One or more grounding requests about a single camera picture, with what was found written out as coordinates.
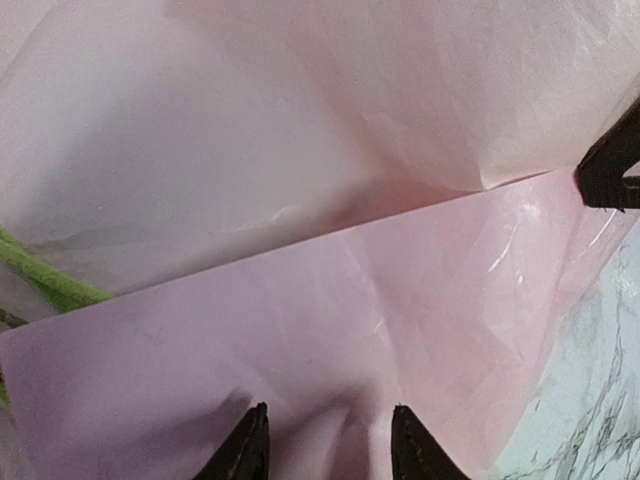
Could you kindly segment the pink wrapping paper sheet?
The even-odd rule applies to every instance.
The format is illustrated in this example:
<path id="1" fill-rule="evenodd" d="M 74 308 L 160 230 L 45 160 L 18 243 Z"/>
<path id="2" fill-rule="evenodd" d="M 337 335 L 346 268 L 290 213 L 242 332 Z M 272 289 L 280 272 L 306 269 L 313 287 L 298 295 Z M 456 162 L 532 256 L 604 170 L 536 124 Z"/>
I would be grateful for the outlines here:
<path id="1" fill-rule="evenodd" d="M 573 171 L 635 1 L 5 1 L 5 479 L 188 479 L 252 403 L 276 479 L 387 479 L 408 404 L 483 475 L 633 219 Z"/>

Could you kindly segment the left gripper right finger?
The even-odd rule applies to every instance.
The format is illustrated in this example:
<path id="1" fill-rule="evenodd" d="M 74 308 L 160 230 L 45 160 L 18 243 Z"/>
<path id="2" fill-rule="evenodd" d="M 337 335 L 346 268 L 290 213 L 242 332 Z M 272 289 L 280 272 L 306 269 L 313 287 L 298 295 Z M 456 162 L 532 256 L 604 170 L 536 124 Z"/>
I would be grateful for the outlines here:
<path id="1" fill-rule="evenodd" d="M 406 405 L 393 411 L 391 461 L 395 480 L 469 480 Z"/>

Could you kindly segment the pink rose fake flower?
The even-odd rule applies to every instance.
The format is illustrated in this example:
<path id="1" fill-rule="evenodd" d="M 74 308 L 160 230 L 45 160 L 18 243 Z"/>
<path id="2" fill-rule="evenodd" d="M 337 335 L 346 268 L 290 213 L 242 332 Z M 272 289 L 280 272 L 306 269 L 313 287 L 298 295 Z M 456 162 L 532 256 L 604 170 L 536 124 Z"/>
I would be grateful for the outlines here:
<path id="1" fill-rule="evenodd" d="M 1 260 L 24 277 L 59 313 L 67 313 L 112 299 L 108 293 L 57 270 L 30 255 L 4 228 Z"/>

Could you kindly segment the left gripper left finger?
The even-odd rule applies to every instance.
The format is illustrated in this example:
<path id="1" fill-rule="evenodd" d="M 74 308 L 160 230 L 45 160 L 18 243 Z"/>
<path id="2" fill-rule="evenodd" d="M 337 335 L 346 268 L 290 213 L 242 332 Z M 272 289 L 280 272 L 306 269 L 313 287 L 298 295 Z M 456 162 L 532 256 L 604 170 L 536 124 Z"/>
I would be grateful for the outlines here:
<path id="1" fill-rule="evenodd" d="M 270 463 L 268 407 L 260 402 L 240 419 L 199 472 L 199 480 L 267 480 Z"/>

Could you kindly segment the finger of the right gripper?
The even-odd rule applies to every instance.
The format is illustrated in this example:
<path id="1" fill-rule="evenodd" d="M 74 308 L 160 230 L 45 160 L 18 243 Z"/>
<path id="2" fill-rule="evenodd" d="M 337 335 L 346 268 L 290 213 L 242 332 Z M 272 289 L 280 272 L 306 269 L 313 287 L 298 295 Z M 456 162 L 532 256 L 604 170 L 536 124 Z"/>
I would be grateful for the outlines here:
<path id="1" fill-rule="evenodd" d="M 639 163 L 639 99 L 588 150 L 574 178 L 590 208 L 638 210 L 639 177 L 625 174 Z"/>

